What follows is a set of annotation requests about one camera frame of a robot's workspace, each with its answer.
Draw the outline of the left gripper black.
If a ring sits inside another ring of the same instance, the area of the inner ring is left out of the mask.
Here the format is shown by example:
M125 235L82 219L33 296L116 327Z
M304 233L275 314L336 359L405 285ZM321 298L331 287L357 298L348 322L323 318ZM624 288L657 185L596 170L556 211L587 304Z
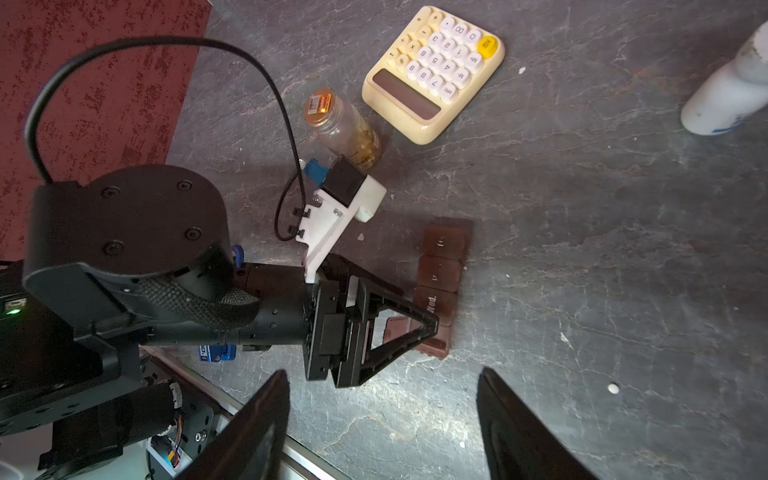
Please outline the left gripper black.
M305 309L308 381L331 374L337 387L361 386L438 333L436 314L351 260L330 253L318 272L327 279L312 286Z

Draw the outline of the brown weekly pill organizer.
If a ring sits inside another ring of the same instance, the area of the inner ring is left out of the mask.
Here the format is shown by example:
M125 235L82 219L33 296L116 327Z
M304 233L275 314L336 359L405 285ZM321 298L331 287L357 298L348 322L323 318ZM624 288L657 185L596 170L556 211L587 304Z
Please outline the brown weekly pill organizer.
M433 224L425 232L412 301L437 315L439 328L417 350L439 360L450 352L468 244L467 230L458 225Z

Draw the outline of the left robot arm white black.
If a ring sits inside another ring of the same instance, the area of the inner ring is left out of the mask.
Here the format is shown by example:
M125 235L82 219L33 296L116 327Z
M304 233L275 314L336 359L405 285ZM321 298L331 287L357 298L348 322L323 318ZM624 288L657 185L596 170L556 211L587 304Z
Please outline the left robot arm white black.
M346 163L319 183L299 212L298 267L241 261L220 192L180 167L37 190L27 256L1 273L1 432L52 426L41 478L167 431L171 448L192 437L197 410L145 372L143 346L298 345L308 380L346 388L435 336L436 315L332 252L385 188Z

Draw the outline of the clear amber pill bottle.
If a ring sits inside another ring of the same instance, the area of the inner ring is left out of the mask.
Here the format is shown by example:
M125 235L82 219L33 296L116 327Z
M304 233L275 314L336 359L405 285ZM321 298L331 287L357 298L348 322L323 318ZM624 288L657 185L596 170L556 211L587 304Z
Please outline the clear amber pill bottle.
M321 88L309 96L304 117L325 147L346 157L362 172L370 171L379 160L381 142L377 133L352 103L330 88Z

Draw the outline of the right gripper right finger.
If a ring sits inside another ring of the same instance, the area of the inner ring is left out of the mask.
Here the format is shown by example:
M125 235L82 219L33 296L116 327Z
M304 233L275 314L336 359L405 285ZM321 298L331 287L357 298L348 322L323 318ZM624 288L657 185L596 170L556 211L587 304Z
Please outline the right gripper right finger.
M492 479L596 479L489 367L476 404Z

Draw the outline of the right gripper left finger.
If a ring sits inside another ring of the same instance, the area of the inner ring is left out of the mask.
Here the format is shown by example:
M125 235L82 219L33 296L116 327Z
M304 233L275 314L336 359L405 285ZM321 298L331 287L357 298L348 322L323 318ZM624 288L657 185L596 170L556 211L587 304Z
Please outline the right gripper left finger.
M290 411L284 370L273 373L244 404L185 368L173 376L184 392L176 479L278 477Z

